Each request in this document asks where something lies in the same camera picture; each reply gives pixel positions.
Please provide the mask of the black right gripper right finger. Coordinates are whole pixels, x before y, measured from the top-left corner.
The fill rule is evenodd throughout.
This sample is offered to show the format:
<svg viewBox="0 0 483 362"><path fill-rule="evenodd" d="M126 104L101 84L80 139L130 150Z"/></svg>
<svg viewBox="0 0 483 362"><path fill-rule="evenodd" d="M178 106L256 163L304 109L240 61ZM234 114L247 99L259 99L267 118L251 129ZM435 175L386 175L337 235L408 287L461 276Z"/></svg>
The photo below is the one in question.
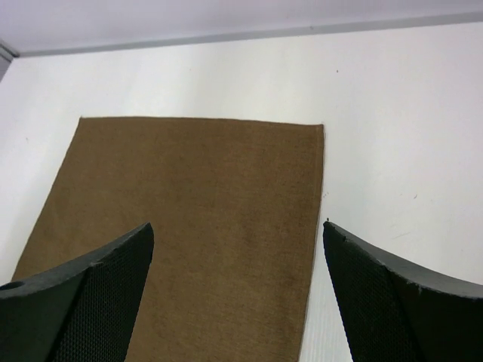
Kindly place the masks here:
<svg viewBox="0 0 483 362"><path fill-rule="evenodd" d="M332 222L325 259L353 361L480 361L482 286L389 253Z"/></svg>

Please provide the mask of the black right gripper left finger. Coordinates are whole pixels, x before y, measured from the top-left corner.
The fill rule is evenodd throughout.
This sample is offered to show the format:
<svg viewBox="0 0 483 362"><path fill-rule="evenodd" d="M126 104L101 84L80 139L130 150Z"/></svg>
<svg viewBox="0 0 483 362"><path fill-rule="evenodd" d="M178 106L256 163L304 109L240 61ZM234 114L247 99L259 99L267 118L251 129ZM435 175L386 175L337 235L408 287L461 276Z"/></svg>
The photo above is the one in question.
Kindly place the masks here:
<svg viewBox="0 0 483 362"><path fill-rule="evenodd" d="M1 287L3 361L123 361L152 261L145 223L57 267Z"/></svg>

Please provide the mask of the brown cloth napkin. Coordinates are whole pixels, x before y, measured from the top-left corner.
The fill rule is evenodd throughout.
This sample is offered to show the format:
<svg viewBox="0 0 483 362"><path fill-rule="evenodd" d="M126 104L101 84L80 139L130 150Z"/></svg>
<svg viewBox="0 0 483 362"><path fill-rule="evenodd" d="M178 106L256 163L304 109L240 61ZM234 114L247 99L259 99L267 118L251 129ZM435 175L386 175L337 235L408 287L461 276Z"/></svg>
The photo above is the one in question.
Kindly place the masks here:
<svg viewBox="0 0 483 362"><path fill-rule="evenodd" d="M296 361L324 135L320 124L83 118L14 277L150 223L129 361Z"/></svg>

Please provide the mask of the aluminium frame rail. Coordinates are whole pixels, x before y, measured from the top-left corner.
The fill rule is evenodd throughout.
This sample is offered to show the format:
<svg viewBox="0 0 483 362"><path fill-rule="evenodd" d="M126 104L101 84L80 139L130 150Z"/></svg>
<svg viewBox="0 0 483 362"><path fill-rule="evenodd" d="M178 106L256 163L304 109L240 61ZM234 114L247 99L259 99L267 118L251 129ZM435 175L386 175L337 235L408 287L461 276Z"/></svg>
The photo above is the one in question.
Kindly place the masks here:
<svg viewBox="0 0 483 362"><path fill-rule="evenodd" d="M21 57L48 57L67 54L88 54L106 51L124 51L144 48L159 48L185 44L207 44L224 41L244 41L264 38L284 38L305 35L337 34L345 32L364 32L385 29L404 29L424 26L443 26L482 21L482 12L459 14L441 14L425 17L407 17L387 20L365 20L352 23L334 23L309 27L292 27L284 29L266 29L244 32L231 32L210 35L197 35L182 38L166 38L149 41L125 42L119 44L103 44L73 48L45 49L40 51L17 51L5 41L1 41L1 58L8 62Z"/></svg>

